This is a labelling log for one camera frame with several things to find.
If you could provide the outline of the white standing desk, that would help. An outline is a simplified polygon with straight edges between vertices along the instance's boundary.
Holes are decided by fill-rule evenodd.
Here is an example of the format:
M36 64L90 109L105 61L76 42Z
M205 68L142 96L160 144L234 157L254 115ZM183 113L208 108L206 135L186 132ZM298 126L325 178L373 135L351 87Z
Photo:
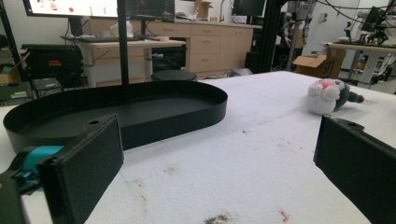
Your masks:
M149 80L152 71L152 49L181 47L185 41L139 40L128 41L126 74L128 81ZM79 46L83 55L84 71L91 88L121 84L121 46L119 42L84 43Z

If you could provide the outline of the black equipment case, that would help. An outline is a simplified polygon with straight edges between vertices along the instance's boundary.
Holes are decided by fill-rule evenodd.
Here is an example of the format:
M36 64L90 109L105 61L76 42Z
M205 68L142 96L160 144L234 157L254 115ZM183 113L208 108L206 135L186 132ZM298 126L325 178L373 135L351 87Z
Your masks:
M63 88L82 85L83 57L75 45L23 44L28 57L26 75L29 80L55 78Z

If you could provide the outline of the black keyboard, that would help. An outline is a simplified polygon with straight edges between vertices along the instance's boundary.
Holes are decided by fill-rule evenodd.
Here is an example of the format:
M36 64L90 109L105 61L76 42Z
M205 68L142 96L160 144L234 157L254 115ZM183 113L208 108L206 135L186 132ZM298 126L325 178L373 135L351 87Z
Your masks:
M120 39L118 37L92 37L92 36L77 36L77 37L67 37L67 36L61 36L62 39L65 40L76 40L79 42L84 42L84 43L108 43L108 42L119 42ZM127 37L127 41L139 41L140 38L138 36L134 37Z

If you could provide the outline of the wooden work table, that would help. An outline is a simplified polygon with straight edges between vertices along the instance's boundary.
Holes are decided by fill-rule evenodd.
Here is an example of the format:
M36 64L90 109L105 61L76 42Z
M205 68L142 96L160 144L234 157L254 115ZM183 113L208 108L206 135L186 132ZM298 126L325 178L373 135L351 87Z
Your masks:
M366 65L358 82L358 86L365 89L369 89L371 87L371 80L372 76L374 75L378 59L380 57L385 57L388 54L396 55L396 47L391 46L381 47L378 45L358 45L331 42L321 42L321 45L330 49L352 49L356 51L363 51L366 55L368 55Z

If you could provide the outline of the black round stool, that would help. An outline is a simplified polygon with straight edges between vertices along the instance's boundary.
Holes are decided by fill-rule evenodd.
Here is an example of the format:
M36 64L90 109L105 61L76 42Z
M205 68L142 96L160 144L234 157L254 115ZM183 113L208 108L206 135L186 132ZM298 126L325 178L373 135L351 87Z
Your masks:
M165 80L186 80L196 81L198 76L194 73L185 70L163 70L154 72L150 78L154 81L165 81Z

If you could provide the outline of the white and grey plush toy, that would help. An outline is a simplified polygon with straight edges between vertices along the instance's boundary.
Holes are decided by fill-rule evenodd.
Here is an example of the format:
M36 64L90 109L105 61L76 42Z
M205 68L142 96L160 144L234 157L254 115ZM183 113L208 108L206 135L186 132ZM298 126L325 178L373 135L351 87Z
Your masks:
M339 110L346 102L361 104L364 97L351 91L340 79L324 78L308 87L306 106L313 114L330 114Z

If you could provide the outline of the black oval tray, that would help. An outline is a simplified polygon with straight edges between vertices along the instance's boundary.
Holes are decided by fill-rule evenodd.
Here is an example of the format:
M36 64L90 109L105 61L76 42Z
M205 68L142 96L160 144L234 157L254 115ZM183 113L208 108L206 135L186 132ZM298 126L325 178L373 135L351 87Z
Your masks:
M222 121L227 93L210 84L151 81L65 91L18 105L3 124L15 152L66 145L102 116L116 114L124 149L200 130Z

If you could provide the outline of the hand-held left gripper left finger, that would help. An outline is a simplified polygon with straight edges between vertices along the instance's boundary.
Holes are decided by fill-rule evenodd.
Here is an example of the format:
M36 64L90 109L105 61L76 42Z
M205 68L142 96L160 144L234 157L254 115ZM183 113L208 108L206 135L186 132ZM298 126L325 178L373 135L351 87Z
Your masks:
M108 115L64 145L33 148L13 177L22 193L44 190L53 224L84 224L122 164L118 117Z

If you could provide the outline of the black wall monitor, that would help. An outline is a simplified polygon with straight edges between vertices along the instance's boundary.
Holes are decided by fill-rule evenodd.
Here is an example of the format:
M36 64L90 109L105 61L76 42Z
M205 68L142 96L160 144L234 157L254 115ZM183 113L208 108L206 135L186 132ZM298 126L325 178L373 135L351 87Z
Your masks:
M266 0L234 0L233 16L261 16Z

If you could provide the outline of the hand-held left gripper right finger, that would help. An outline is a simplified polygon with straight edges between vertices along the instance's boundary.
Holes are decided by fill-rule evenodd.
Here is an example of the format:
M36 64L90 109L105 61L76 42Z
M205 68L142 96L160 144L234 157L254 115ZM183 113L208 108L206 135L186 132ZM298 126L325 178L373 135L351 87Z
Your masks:
M372 224L396 224L396 148L358 123L324 116L314 163Z

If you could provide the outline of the black metal frame column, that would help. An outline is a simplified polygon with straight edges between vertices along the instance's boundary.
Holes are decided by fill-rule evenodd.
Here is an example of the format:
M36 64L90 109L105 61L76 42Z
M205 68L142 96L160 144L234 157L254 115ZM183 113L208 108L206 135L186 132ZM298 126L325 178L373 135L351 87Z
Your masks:
M271 70L281 9L286 2L287 0L266 0L258 60L259 73L266 73Z

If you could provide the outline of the light wooden drawer cabinet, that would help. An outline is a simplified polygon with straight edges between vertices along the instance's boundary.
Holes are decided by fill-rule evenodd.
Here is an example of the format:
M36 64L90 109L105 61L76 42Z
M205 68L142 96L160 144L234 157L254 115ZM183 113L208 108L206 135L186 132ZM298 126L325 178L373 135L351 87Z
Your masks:
M253 36L250 25L212 21L151 22L147 31L185 41L183 68L200 77L242 68Z

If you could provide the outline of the black metal post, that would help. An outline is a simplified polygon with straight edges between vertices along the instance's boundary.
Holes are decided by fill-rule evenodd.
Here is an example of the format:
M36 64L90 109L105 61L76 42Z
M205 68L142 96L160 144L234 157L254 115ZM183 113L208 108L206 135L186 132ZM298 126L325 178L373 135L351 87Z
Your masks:
M127 46L127 28L126 28L126 2L117 0L118 4L118 24L119 24L119 43L120 43L120 71L121 85L129 85L128 69L128 46Z

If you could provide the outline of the small cardboard box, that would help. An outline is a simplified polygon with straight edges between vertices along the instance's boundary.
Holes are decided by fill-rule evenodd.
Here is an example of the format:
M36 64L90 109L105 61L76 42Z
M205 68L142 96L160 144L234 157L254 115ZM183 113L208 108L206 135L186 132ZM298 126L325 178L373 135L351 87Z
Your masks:
M208 11L211 6L212 2L210 0L195 0L194 1L194 9L197 11L197 18L198 19L207 19L208 18Z

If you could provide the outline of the lit computer monitor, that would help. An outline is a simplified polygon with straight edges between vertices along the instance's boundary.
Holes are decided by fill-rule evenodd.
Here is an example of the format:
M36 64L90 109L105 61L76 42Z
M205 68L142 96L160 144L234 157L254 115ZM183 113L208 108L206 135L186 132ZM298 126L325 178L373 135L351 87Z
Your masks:
M117 0L22 0L29 16L116 18Z

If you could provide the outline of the dark computer monitor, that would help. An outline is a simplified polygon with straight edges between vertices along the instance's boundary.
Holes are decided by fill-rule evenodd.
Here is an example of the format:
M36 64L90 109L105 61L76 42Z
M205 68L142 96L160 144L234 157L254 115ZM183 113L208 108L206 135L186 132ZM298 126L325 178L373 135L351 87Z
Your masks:
M134 20L173 22L175 0L126 0L126 15Z

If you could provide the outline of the open cardboard box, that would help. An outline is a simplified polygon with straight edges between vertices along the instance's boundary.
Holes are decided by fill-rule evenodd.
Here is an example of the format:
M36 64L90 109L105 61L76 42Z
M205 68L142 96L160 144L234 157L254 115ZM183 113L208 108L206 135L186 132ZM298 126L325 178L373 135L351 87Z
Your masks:
M338 78L346 57L345 49L328 48L326 54L298 56L293 64L295 72L319 78Z

